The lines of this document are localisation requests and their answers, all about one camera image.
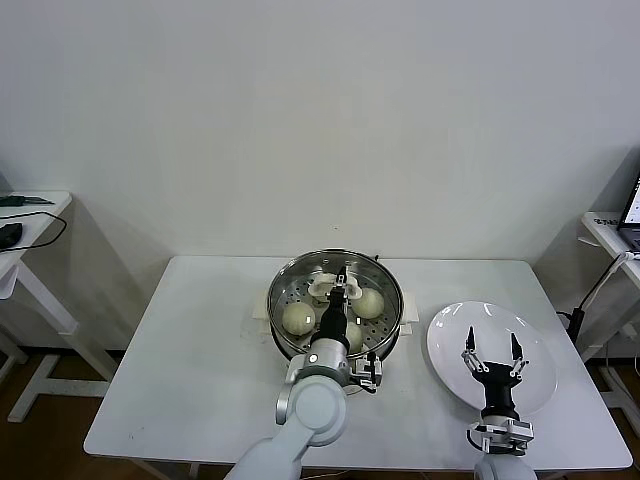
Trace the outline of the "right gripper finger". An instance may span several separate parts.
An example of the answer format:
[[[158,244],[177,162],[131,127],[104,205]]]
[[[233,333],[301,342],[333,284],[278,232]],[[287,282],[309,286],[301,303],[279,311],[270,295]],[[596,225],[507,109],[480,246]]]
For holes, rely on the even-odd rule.
[[[510,334],[511,342],[511,355],[512,355],[512,368],[509,372],[509,376],[515,379],[522,378],[522,371],[529,364],[529,361],[524,358],[523,348],[514,333]]]
[[[474,327],[470,326],[461,357],[471,373],[488,373],[489,367],[479,359],[476,350]]]

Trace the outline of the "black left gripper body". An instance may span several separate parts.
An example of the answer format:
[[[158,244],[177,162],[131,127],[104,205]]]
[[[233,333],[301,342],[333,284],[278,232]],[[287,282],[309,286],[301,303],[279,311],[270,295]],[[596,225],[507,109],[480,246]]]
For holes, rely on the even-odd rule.
[[[347,317],[344,309],[345,298],[341,293],[332,293],[329,297],[329,306],[321,317],[318,329],[319,339],[331,339],[349,346],[346,337]]]

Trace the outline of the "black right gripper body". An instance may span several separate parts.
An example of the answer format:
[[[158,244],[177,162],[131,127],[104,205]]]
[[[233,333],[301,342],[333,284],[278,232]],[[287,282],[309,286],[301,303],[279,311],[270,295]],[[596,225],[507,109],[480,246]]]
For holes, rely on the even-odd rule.
[[[476,380],[484,388],[485,407],[482,414],[515,414],[511,390],[519,384],[510,365],[486,362],[487,369],[476,372]]]

